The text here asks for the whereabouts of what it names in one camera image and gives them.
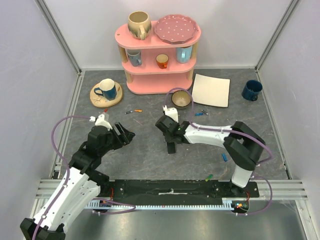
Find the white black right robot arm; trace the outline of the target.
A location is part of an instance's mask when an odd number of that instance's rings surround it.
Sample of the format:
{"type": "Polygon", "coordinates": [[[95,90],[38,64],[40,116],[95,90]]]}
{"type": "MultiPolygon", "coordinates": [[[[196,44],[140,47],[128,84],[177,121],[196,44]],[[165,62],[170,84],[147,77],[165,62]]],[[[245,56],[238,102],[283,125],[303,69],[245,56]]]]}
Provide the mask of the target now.
{"type": "Polygon", "coordinates": [[[169,154],[176,152],[175,144],[205,144],[224,148],[235,163],[228,187],[235,197],[247,191],[250,177],[266,147],[264,140],[241,121],[217,127],[188,121],[180,124],[163,115],[155,126],[163,133],[169,154]]]}

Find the black remote control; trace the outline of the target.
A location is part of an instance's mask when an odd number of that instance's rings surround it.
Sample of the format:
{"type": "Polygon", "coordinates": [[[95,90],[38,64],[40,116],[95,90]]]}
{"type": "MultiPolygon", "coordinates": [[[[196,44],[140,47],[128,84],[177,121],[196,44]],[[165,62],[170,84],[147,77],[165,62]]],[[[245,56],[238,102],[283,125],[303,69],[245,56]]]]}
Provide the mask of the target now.
{"type": "Polygon", "coordinates": [[[176,153],[176,143],[175,142],[167,142],[167,152],[168,154],[176,153]]]}

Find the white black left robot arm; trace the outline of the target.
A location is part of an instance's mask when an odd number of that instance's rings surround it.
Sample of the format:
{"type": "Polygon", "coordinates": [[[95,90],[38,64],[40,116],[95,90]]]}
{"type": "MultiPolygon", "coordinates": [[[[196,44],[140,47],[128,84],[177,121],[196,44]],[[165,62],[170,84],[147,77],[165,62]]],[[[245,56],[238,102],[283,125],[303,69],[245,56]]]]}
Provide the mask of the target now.
{"type": "Polygon", "coordinates": [[[73,221],[95,197],[110,191],[109,177],[99,171],[102,157],[128,145],[135,134],[119,122],[114,127],[100,123],[91,128],[68,165],[59,186],[44,207],[25,218],[20,229],[27,240],[64,240],[73,221]]]}

